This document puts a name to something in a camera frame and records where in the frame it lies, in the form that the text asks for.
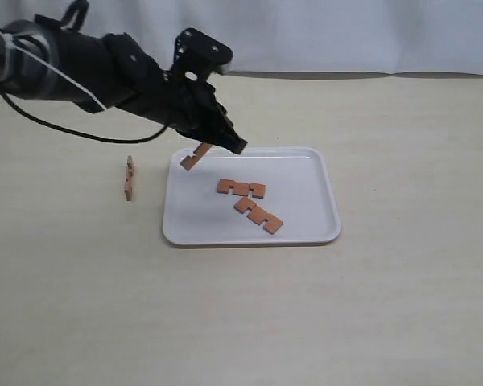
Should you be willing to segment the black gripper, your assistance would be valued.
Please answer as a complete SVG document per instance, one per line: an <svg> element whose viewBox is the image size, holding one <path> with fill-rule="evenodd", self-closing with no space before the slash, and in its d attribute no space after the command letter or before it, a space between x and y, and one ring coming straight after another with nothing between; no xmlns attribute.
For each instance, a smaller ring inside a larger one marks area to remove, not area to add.
<svg viewBox="0 0 483 386"><path fill-rule="evenodd" d="M214 86L174 76L169 71L152 76L117 108L168 125L186 138L209 141L236 155L248 144L234 130L226 109L216 99Z"/></svg>

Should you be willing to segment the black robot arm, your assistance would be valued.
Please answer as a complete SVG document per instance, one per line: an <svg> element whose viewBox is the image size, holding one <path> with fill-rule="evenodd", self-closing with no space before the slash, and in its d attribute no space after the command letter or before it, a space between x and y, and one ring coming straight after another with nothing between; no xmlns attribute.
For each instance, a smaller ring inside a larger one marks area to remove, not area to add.
<svg viewBox="0 0 483 386"><path fill-rule="evenodd" d="M127 33L96 38L38 15L0 28L0 94L68 101L87 113L116 108L240 154L247 142L208 82L232 59L229 47L189 27L163 70Z"/></svg>

